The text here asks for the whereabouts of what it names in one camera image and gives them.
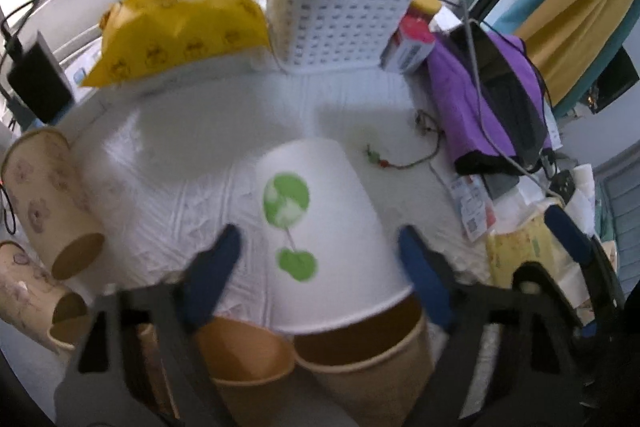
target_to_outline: purple cloth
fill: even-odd
[[[517,49],[493,32],[487,33],[502,56],[516,74],[534,104],[540,118],[543,117],[543,102],[536,71],[525,57],[523,42],[513,36],[504,36]],[[479,124],[478,93],[471,74],[459,58],[444,44],[446,36],[437,36],[434,49],[427,59],[431,79],[431,92],[440,113],[441,126],[446,136],[449,157],[453,163],[462,156],[479,152],[486,156],[499,156],[487,142]],[[495,144],[509,156],[516,156],[511,139],[481,96],[482,122]],[[546,135],[545,148],[551,142]]]

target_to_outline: white cable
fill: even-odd
[[[520,172],[523,176],[526,176],[531,181],[533,181],[538,187],[540,187],[540,189],[545,194],[548,194],[553,198],[558,198],[558,200],[560,200],[560,202],[562,203],[563,199],[558,194],[556,194],[550,188],[544,187],[535,176],[527,172],[526,169],[524,169],[521,165],[515,162],[509,155],[507,155],[504,151],[502,151],[502,149],[500,149],[500,147],[496,145],[494,140],[489,136],[489,133],[487,133],[486,129],[484,128],[484,121],[482,119],[482,90],[480,86],[480,72],[478,70],[478,58],[476,56],[476,48],[474,47],[473,34],[471,33],[469,8],[468,8],[468,5],[466,4],[466,0],[460,0],[460,6],[462,7],[462,13],[463,13],[462,23],[463,23],[463,26],[465,27],[466,46],[469,49],[469,58],[471,60],[471,76],[473,78],[474,85],[476,86],[476,92],[478,94],[478,121],[480,124],[480,129],[482,130],[482,134],[484,135],[484,138],[487,140],[487,142],[489,142],[491,147],[493,147],[495,151],[507,161],[507,163],[509,163],[516,170],[518,170],[518,172]]]

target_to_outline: yellow curtain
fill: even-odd
[[[578,82],[633,0],[545,0],[515,32],[546,81],[553,104]]]

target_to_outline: power adapter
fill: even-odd
[[[52,123],[74,97],[66,75],[40,32],[28,45],[8,49],[13,60],[9,85],[44,123]]]

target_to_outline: yellow plastic bag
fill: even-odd
[[[511,288],[513,273],[527,261],[542,264],[549,275],[558,280],[552,237],[543,214],[533,217],[515,232],[488,235],[486,253],[494,285]]]
[[[82,82],[104,87],[186,62],[269,45],[253,0],[124,0],[100,21],[102,57]]]

